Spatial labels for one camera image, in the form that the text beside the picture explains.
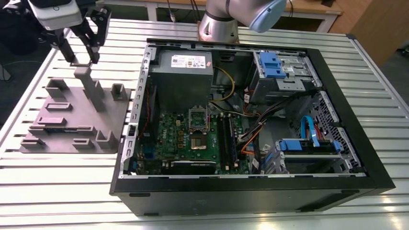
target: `open computer tower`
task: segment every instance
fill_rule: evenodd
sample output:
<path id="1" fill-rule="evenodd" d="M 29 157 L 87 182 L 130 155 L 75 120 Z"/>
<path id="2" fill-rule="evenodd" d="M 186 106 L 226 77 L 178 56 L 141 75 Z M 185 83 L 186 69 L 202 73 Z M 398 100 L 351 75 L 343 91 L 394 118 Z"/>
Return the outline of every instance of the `open computer tower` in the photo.
<path id="1" fill-rule="evenodd" d="M 322 211 L 391 188 L 318 50 L 147 40 L 110 185 L 135 215 Z"/>

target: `floor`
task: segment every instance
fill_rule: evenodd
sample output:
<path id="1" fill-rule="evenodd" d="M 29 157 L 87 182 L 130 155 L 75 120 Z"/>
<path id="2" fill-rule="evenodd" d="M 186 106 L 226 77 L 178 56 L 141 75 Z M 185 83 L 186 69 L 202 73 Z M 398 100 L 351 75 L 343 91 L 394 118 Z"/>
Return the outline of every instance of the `floor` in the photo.
<path id="1" fill-rule="evenodd" d="M 133 14 L 130 8 L 126 8 L 126 10 L 129 12 L 121 12 L 121 14 L 113 15 L 111 17 L 146 20 L 146 14 Z M 179 18 L 179 22 L 194 23 L 190 11 L 179 10 L 174 12 L 174 15 L 175 18 Z M 157 10 L 157 18 L 159 21 L 170 21 L 165 9 Z M 16 56 L 0 43 L 0 64 L 5 65 L 5 69 L 12 75 L 12 79 L 8 82 L 0 80 L 0 128 L 39 68 L 39 64 L 45 59 L 47 52 L 49 47 L 39 45 L 33 53 L 24 56 Z M 409 104 L 409 57 L 402 57 L 399 53 L 395 52 L 389 61 L 381 67 L 381 70 L 397 92 L 401 94 L 405 102 Z"/>

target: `power supply label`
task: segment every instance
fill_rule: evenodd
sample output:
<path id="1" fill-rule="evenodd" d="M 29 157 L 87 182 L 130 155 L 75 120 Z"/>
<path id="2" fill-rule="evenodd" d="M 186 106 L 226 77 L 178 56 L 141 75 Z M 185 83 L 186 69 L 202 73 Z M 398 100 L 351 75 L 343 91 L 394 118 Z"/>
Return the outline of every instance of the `power supply label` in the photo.
<path id="1" fill-rule="evenodd" d="M 205 57 L 189 55 L 173 55 L 170 67 L 205 69 Z"/>

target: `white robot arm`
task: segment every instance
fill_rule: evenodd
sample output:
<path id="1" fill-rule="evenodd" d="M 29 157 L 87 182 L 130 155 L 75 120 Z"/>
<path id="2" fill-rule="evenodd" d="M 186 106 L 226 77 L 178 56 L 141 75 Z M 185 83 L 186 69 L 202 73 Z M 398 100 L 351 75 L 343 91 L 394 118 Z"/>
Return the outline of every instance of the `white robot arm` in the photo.
<path id="1" fill-rule="evenodd" d="M 110 19 L 110 9 L 105 6 L 90 9 L 94 6 L 95 0 L 10 0 L 2 9 L 25 19 L 38 42 L 49 43 L 61 51 L 65 60 L 78 65 L 62 34 L 63 28 L 70 28 L 85 45 L 89 55 L 85 65 L 90 65 L 98 61 L 98 48 L 105 43 Z M 85 16 L 94 22 L 97 33 L 91 31 Z"/>
<path id="2" fill-rule="evenodd" d="M 206 0 L 198 31 L 201 40 L 235 42 L 237 21 L 263 33 L 279 19 L 285 4 L 286 0 Z"/>

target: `metal work table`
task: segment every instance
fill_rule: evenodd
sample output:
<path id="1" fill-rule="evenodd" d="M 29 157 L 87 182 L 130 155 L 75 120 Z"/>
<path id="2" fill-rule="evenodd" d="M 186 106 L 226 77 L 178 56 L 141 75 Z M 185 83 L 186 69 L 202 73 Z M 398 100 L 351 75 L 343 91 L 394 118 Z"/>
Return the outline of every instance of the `metal work table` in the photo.
<path id="1" fill-rule="evenodd" d="M 107 194 L 115 154 L 18 152 L 47 95 L 43 86 L 49 79 L 63 78 L 69 86 L 81 85 L 59 52 L 51 50 L 0 131 L 0 227 L 407 229 L 409 109 L 359 44 L 341 34 L 277 30 L 257 34 L 245 28 L 238 34 L 241 43 L 321 50 L 397 188 L 322 213 L 135 217 Z M 73 50 L 85 52 L 79 40 L 67 36 Z M 197 28 L 193 24 L 111 20 L 99 63 L 91 67 L 91 77 L 102 87 L 122 83 L 134 90 L 147 37 L 195 40 Z"/>

